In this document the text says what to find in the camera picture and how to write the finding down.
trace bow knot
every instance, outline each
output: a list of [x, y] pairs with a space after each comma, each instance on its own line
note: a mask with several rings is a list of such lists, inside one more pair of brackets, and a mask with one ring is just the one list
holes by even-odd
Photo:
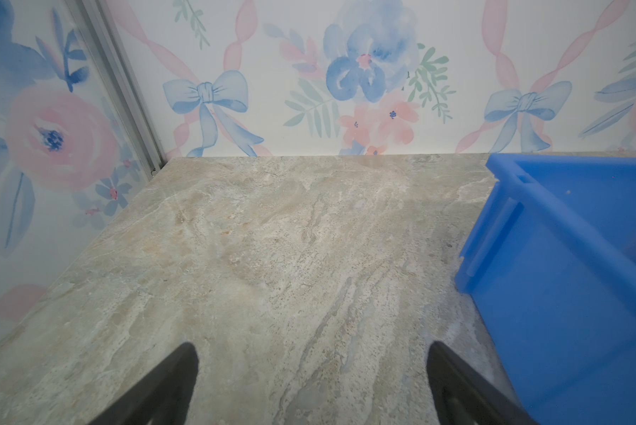
[[524, 114], [521, 121], [521, 150], [536, 152], [549, 148], [551, 145], [540, 138], [533, 129], [530, 115], [541, 120], [553, 120], [573, 89], [569, 81], [559, 81], [552, 84], [541, 93], [530, 92], [521, 95], [519, 90], [502, 90], [493, 93], [486, 105], [485, 119], [490, 123], [500, 121], [506, 117], [497, 140], [490, 152], [500, 152], [506, 148], [516, 134], [518, 114]]
[[[238, 71], [226, 71], [211, 82], [197, 86], [188, 80], [172, 80], [162, 85], [169, 106], [177, 114], [188, 114], [200, 107], [200, 128], [202, 129], [202, 147], [195, 148], [188, 157], [201, 157], [204, 149], [211, 148], [219, 137], [216, 118], [226, 130], [230, 139], [250, 157], [257, 154], [252, 145], [261, 143], [262, 138], [242, 128], [221, 109], [226, 107], [235, 112], [247, 111], [247, 81]], [[214, 116], [207, 104], [212, 104]]]
[[212, 103], [214, 101], [214, 84], [209, 81], [198, 84], [197, 93], [203, 103]]

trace blue plastic bin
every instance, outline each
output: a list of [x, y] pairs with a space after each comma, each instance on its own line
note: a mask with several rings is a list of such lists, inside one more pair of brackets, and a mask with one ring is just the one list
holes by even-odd
[[636, 158], [495, 154], [469, 293], [543, 425], [636, 424]]

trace beige marble surface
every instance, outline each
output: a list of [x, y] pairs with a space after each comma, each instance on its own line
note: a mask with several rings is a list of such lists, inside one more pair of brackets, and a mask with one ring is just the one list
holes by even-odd
[[183, 341], [189, 424], [436, 423], [435, 339], [511, 394], [452, 281], [486, 159], [173, 160], [0, 344], [0, 424], [84, 424]]

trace wall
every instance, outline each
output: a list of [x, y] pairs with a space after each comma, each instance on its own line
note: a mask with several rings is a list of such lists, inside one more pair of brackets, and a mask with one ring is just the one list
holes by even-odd
[[0, 339], [146, 183], [62, 3], [0, 0]]
[[168, 157], [636, 149], [636, 0], [110, 4]]

